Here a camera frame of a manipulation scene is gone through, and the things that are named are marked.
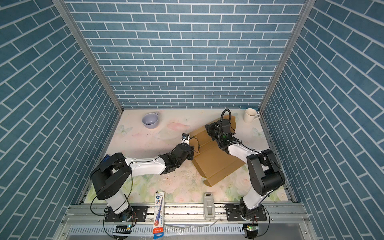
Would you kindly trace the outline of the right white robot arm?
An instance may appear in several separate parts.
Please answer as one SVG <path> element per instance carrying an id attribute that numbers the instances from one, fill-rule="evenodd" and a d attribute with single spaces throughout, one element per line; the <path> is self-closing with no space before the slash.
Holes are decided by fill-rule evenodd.
<path id="1" fill-rule="evenodd" d="M 231 132 L 228 119 L 205 125 L 208 136 L 228 155 L 247 163 L 252 187 L 240 200 L 242 218 L 253 218 L 262 208 L 262 202 L 285 184 L 286 178 L 272 150 L 258 151 L 245 146 Z"/>

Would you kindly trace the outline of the brown cardboard box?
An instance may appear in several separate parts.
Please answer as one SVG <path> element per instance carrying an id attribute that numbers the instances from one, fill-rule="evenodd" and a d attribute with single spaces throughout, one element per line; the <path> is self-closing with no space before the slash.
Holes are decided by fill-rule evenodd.
<path id="1" fill-rule="evenodd" d="M 203 183 L 206 186 L 214 186 L 245 165 L 244 161 L 222 151 L 217 142 L 209 137 L 204 126 L 190 132 L 189 135 L 190 145 L 196 149 L 192 163 L 204 178 Z"/>

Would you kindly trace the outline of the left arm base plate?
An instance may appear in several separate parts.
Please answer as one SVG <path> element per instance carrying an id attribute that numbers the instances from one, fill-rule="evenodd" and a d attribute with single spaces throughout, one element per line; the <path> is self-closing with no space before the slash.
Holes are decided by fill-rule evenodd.
<path id="1" fill-rule="evenodd" d="M 129 206 L 123 212 L 116 214 L 111 207 L 107 208 L 105 222 L 123 223 L 123 222 L 144 222 L 148 213 L 148 206 Z"/>

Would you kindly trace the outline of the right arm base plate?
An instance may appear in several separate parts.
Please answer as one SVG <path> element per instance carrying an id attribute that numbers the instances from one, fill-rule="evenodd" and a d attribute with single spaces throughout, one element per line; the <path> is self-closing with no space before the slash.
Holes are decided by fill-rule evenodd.
<path id="1" fill-rule="evenodd" d="M 259 207 L 249 210 L 244 204 L 234 205 L 226 204 L 224 209 L 227 215 L 227 221 L 239 222 L 239 221 L 266 221 L 267 213 L 265 207 L 260 205 Z"/>

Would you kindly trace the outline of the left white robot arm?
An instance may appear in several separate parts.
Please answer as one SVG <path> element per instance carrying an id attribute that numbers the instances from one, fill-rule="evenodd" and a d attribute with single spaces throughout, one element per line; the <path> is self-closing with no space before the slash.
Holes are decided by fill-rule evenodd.
<path id="1" fill-rule="evenodd" d="M 97 199 L 106 201 L 116 215 L 128 213 L 128 197 L 121 190 L 127 179 L 172 173 L 186 160 L 193 160 L 194 153 L 195 147 L 180 143 L 169 153 L 151 159 L 126 158 L 122 153 L 107 156 L 90 175 Z"/>

